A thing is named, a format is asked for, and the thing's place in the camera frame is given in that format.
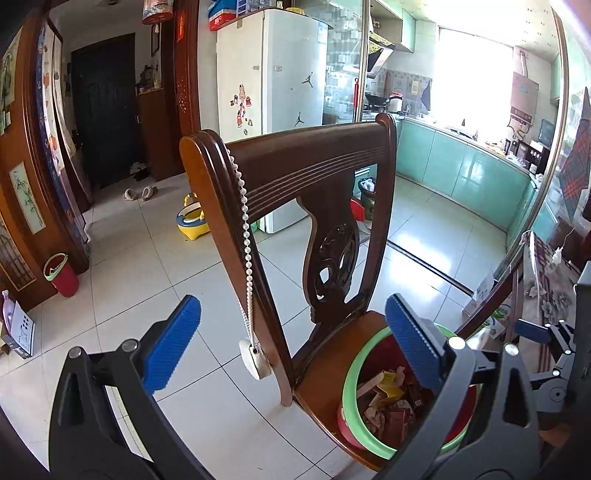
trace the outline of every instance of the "tiled floor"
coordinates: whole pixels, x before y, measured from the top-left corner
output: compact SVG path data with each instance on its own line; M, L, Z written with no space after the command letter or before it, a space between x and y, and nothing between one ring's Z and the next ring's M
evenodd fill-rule
M189 192L185 176L159 182L149 202L125 202L127 181L100 192L86 214L92 224L92 267L77 294L45 301L30 312L37 323L35 355L0 356L0 404L31 451L47 466L48 421L68 350L115 349L166 318L183 295L202 303L202 322L166 389L156 392L165 415L218 479L368 479L298 407L278 402L273 376L255 381L242 365L245 336L238 303L210 235L190 242L175 217ZM311 221L255 238L291 353L312 323L301 289ZM409 181L397 179L389 237L475 288L504 254L505 234L474 214ZM352 291L361 281L361 246ZM399 291L423 317L455 328L467 297L392 249L387 250L371 307ZM114 389L119 426L132 451L147 456Z

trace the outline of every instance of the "cartoon sticker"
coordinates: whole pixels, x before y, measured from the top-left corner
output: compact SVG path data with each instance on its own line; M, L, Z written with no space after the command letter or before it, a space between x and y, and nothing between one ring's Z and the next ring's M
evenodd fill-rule
M236 105L238 105L236 126L238 128L243 128L245 126L252 127L252 119L249 119L246 115L246 109L247 107L252 106L252 101L251 98L246 95L246 90L243 84L240 84L238 87L238 95L234 95L234 97L230 100L230 106ZM245 135L248 135L248 129L244 128L243 132Z

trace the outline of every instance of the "bright window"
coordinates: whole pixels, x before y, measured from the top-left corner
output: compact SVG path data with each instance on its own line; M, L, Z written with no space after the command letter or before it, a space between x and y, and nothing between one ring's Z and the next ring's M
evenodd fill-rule
M505 138L511 106L513 49L475 35L439 29L431 114L439 124L478 130L479 141Z

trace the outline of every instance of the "red trash bin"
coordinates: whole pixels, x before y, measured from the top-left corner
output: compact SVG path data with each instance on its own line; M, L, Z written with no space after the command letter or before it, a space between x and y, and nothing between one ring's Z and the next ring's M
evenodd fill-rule
M68 263L66 254L56 254L47 260L43 274L64 297L71 297L78 290L78 277Z

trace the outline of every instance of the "white beaded chain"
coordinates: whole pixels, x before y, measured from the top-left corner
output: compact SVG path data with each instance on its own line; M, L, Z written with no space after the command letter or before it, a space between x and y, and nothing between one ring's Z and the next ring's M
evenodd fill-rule
M250 247L251 241L249 240L251 233L248 231L248 229L250 228L250 224L248 223L246 188L244 188L244 180L242 180L242 173L238 170L238 165L236 165L234 157L228 149L226 149L226 151L228 152L228 156L230 157L232 170L238 183L238 188L240 191L240 203L242 204L242 220L244 220L244 224L242 225L242 229L244 230L244 232L242 233L242 236L244 237L244 266L246 267L246 309L248 311L248 315L244 312L240 300L238 300L238 304L240 305L240 311L242 312L244 326L246 327L246 331L248 332L248 339L251 342L251 346L255 347L254 324L252 321L252 257Z

